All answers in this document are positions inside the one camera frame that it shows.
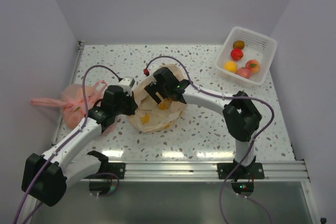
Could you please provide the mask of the small brown fruit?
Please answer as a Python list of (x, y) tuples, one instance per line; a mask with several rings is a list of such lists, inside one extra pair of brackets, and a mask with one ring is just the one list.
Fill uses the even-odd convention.
[(237, 67), (236, 62), (227, 61), (223, 64), (223, 69), (231, 73), (236, 73), (238, 70), (238, 67)]

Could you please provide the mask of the brown kiwi fruit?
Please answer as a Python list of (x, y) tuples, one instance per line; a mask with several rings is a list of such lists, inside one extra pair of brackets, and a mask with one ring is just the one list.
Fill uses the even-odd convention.
[(233, 48), (243, 50), (245, 48), (245, 43), (242, 40), (235, 41), (233, 43)]

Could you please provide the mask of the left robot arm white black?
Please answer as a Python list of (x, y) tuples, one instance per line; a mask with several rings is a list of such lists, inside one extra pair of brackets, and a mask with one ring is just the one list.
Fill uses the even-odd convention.
[(47, 206), (54, 206), (65, 194), (70, 174), (66, 168), (81, 150), (106, 131), (119, 115), (134, 115), (138, 108), (131, 84), (110, 85), (88, 110), (79, 125), (61, 142), (42, 155), (31, 154), (25, 163), (22, 191)]

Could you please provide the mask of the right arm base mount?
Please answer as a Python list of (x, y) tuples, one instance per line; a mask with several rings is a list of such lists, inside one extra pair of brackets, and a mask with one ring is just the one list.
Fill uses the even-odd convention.
[[(225, 179), (238, 163), (218, 163), (217, 173), (219, 179)], [(251, 196), (254, 192), (256, 179), (265, 179), (262, 163), (256, 162), (256, 158), (248, 166), (240, 165), (228, 178), (233, 191), (239, 195)]]

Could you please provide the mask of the pink peach fruit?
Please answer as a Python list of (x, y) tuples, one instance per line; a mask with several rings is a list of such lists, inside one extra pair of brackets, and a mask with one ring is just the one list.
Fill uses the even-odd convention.
[(236, 72), (236, 74), (240, 77), (243, 77), (245, 79), (250, 79), (251, 77), (251, 71), (248, 68), (239, 68)]

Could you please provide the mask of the orange plastic bag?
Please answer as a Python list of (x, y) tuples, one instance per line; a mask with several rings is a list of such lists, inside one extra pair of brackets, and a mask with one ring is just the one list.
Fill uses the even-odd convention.
[(152, 82), (152, 76), (146, 77), (133, 90), (134, 100), (138, 105), (134, 115), (128, 116), (128, 121), (137, 130), (153, 132), (168, 128), (186, 109), (187, 105), (161, 98), (157, 104), (145, 91), (145, 87)]

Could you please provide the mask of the red fruit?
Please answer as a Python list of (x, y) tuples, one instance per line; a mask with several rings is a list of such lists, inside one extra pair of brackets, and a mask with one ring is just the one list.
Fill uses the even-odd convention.
[(230, 52), (230, 56), (234, 61), (240, 61), (244, 57), (244, 53), (241, 49), (235, 48)]

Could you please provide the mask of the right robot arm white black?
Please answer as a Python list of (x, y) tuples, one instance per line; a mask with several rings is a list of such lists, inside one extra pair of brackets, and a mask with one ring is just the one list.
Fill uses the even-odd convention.
[(157, 70), (152, 78), (144, 89), (156, 103), (169, 98), (175, 102), (201, 106), (222, 115), (229, 134), (236, 141), (236, 176), (246, 178), (252, 173), (251, 164), (255, 155), (251, 143), (262, 116), (246, 93), (239, 91), (231, 97), (225, 97), (220, 93), (196, 88), (187, 79), (178, 80), (167, 67)]

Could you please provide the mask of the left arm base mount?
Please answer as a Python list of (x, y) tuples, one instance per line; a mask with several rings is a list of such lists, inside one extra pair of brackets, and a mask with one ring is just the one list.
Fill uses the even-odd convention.
[(100, 162), (98, 171), (87, 177), (90, 179), (90, 192), (98, 198), (114, 194), (120, 186), (120, 180), (124, 179), (126, 164), (109, 162), (109, 158), (98, 151), (90, 151), (87, 155)]

